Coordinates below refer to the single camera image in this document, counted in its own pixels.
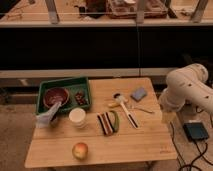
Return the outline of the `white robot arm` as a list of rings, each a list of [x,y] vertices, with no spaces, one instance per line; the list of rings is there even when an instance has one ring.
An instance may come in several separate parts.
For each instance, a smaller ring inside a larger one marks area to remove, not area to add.
[[[213,115],[213,88],[206,85],[208,70],[199,63],[172,70],[166,76],[167,87],[159,97],[164,111],[178,112],[186,101]]]

